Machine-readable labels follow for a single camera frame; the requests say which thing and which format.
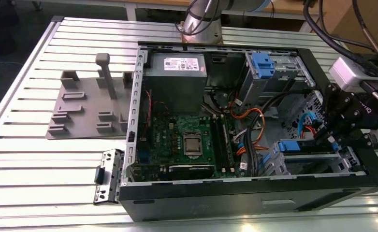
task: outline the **metal bracket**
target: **metal bracket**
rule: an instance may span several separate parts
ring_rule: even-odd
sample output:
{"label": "metal bracket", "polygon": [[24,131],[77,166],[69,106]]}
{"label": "metal bracket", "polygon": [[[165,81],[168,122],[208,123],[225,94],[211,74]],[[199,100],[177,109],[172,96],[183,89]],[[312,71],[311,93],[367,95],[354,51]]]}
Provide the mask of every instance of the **metal bracket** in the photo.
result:
{"label": "metal bracket", "polygon": [[119,204],[120,177],[124,152],[113,149],[103,152],[101,162],[95,174],[95,199],[93,205]]}

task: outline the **power supply label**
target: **power supply label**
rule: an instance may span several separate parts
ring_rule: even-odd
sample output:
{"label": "power supply label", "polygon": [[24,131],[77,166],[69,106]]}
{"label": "power supply label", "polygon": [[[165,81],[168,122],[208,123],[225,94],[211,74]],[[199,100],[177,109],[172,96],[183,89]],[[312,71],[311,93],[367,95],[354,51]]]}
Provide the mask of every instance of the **power supply label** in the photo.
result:
{"label": "power supply label", "polygon": [[197,58],[164,58],[165,71],[199,71]]}

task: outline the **black hose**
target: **black hose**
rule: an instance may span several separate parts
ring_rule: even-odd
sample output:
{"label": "black hose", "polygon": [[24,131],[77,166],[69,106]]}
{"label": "black hose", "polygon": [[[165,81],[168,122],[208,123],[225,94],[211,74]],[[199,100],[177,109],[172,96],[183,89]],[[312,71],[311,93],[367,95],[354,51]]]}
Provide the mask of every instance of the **black hose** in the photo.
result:
{"label": "black hose", "polygon": [[364,68],[364,70],[370,71],[378,77],[378,67],[371,62],[368,62],[360,55],[356,55],[352,52],[350,52],[347,49],[344,49],[320,30],[308,12],[310,3],[311,3],[311,0],[306,0],[304,7],[303,7],[303,17],[311,29],[315,31],[315,33],[322,38],[322,40],[328,44],[328,46],[338,53],[340,53],[343,56],[351,59],[359,66]]}
{"label": "black hose", "polygon": [[342,39],[334,35],[331,35],[326,29],[326,26],[324,26],[324,21],[323,21],[323,0],[319,0],[319,22],[320,22],[320,28],[324,32],[324,34],[331,37],[331,39],[336,40],[336,41],[340,41],[343,43],[347,43],[347,44],[351,44],[351,45],[355,45],[355,46],[359,46],[359,47],[364,47],[367,49],[370,49],[371,51],[374,50],[372,47],[368,45],[368,44],[364,44],[364,43],[360,43],[360,42],[356,42],[356,41],[352,41],[352,40],[347,40],[347,39]]}
{"label": "black hose", "polygon": [[360,15],[356,0],[352,0],[352,8],[354,8],[354,13],[355,13],[355,17],[356,17],[356,20],[359,22],[360,28],[364,29],[364,28],[367,28],[367,25],[364,24],[364,21],[363,21],[362,15]]}

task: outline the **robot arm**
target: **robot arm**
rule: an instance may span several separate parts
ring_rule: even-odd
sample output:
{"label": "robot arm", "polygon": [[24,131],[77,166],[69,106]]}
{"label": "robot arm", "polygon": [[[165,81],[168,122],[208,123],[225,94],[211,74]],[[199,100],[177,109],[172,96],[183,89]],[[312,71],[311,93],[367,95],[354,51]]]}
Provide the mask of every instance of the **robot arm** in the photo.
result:
{"label": "robot arm", "polygon": [[[310,2],[306,0],[303,8],[306,21],[322,40],[342,54],[330,68],[335,83],[322,89],[324,120],[315,135],[316,143],[327,140],[342,146],[378,149],[378,52],[371,56],[359,55],[342,47],[310,17]],[[367,31],[356,0],[352,0],[352,6],[360,28]],[[359,129],[370,129],[370,132],[362,134]]]}
{"label": "robot arm", "polygon": [[192,0],[184,23],[176,25],[183,41],[200,44],[220,43],[221,11],[259,11],[268,3],[269,0]]}

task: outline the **red wire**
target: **red wire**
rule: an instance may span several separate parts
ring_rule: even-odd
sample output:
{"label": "red wire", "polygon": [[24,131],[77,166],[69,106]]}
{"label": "red wire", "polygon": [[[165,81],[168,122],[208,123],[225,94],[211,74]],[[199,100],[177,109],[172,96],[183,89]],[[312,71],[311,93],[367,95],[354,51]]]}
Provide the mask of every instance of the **red wire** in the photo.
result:
{"label": "red wire", "polygon": [[147,119],[147,124],[145,124],[145,127],[144,127],[144,131],[143,131],[143,136],[145,136],[145,132],[148,130],[148,125],[149,125],[149,122],[151,122],[151,94],[149,92],[145,90],[145,94],[148,95],[148,99],[149,99],[149,110],[148,110],[148,119]]}

